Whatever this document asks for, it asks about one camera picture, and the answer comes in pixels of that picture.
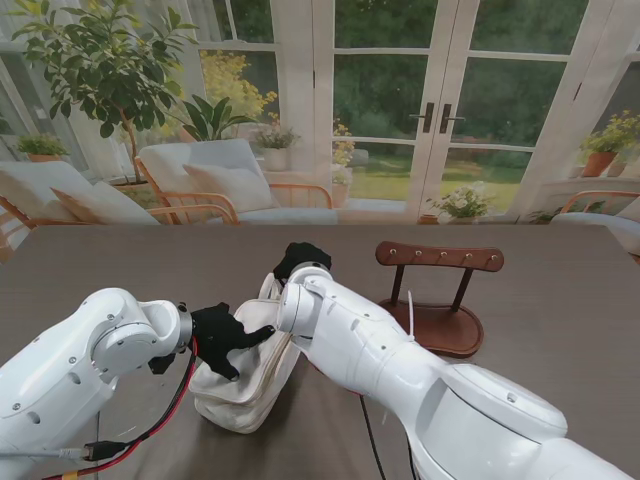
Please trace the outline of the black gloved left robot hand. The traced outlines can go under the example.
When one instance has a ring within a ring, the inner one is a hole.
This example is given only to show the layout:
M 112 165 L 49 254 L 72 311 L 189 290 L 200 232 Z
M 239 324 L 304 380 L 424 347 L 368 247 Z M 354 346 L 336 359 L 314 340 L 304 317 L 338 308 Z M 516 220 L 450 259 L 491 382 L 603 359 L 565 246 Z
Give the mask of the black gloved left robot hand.
M 239 378 L 238 370 L 229 362 L 227 356 L 232 350 L 253 348 L 268 340 L 276 329 L 266 325 L 251 333 L 229 312 L 229 305 L 220 302 L 217 305 L 193 311 L 191 313 L 192 338 L 197 343 L 197 356 L 210 370 L 228 381 Z

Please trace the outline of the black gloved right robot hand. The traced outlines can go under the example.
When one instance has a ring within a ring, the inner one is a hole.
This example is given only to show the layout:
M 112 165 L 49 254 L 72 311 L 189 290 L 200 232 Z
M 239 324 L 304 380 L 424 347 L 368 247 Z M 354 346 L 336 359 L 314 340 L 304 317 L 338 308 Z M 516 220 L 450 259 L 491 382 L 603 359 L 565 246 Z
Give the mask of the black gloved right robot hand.
M 286 250 L 283 259 L 273 269 L 274 278 L 284 287 L 290 278 L 291 273 L 302 264 L 321 267 L 327 271 L 331 270 L 331 256 L 308 242 L 292 242 Z

